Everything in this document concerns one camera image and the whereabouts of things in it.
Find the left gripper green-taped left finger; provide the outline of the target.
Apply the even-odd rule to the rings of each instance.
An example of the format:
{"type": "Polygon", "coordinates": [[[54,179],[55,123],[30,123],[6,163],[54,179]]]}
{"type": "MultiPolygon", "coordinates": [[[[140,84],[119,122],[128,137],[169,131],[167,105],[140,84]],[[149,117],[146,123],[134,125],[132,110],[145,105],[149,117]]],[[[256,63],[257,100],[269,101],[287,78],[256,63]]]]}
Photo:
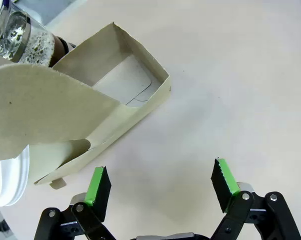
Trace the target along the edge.
{"type": "Polygon", "coordinates": [[[88,240],[114,240],[103,225],[106,217],[111,182],[105,166],[96,167],[87,192],[75,195],[68,208],[43,210],[35,240],[74,240],[85,236],[88,240]]]}

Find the left gripper green-taped right finger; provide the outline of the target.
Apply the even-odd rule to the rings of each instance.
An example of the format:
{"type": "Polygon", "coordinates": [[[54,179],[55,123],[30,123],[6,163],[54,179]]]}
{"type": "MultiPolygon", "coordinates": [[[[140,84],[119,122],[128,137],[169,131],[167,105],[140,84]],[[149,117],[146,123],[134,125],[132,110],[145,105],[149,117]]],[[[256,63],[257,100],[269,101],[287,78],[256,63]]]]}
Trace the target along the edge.
{"type": "Polygon", "coordinates": [[[300,232],[284,196],[278,191],[264,197],[250,184],[236,182],[227,162],[216,158],[211,175],[220,208],[225,214],[213,240],[236,240],[244,224],[253,224],[263,240],[299,240],[300,232]]]}

